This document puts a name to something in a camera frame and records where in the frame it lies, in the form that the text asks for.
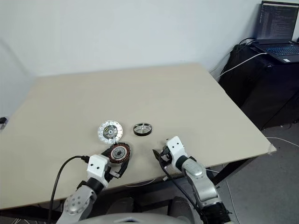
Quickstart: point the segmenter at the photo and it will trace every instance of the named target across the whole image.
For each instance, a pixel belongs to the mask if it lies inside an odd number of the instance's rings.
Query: laptop keyboard
[[[297,45],[275,46],[271,48],[266,48],[266,51],[273,53],[277,56],[299,55],[299,46]]]

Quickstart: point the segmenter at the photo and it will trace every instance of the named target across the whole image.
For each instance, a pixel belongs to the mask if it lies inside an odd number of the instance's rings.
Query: black cabinet
[[[258,53],[236,45],[224,71]],[[299,63],[260,55],[224,74],[219,84],[260,130],[299,120]]]

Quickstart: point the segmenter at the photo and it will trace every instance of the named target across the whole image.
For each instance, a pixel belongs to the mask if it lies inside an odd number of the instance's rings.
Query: laptop screen
[[[256,39],[292,40],[299,4],[262,1]]]

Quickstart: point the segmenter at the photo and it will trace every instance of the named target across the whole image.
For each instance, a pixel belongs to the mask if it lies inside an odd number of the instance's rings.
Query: table leg
[[[252,157],[245,160],[239,160],[235,162],[230,162],[228,165],[226,165],[214,178],[212,178],[212,182],[214,185],[217,185],[227,177],[235,174],[239,170],[241,170],[243,167],[248,165],[250,162],[252,162],[256,157]]]

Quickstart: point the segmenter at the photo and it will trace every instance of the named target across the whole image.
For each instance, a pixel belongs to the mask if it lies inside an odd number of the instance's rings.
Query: silver disc
[[[106,144],[114,144],[122,137],[122,127],[118,122],[108,120],[98,128],[98,137]]]
[[[126,148],[123,146],[118,146],[111,153],[111,157],[114,160],[122,160],[123,158],[125,158],[126,154],[127,154]]]

